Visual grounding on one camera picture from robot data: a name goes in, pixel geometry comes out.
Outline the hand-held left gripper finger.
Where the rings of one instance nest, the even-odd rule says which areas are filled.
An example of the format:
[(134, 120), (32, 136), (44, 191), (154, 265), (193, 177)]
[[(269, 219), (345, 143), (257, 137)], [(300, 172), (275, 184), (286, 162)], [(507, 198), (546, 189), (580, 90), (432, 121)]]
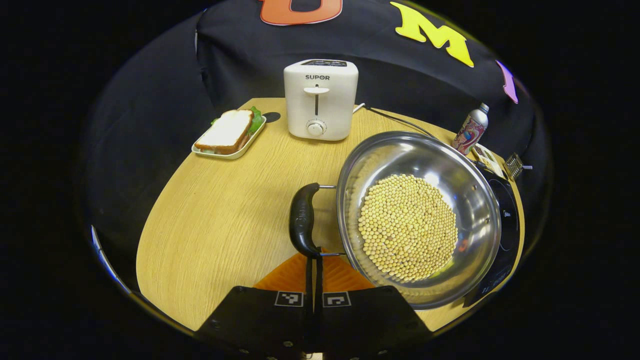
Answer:
[(295, 254), (252, 287), (234, 286), (196, 337), (236, 360), (302, 360), (313, 316), (313, 268)]
[(315, 260), (315, 351), (324, 360), (401, 360), (433, 337), (392, 285), (326, 292)]

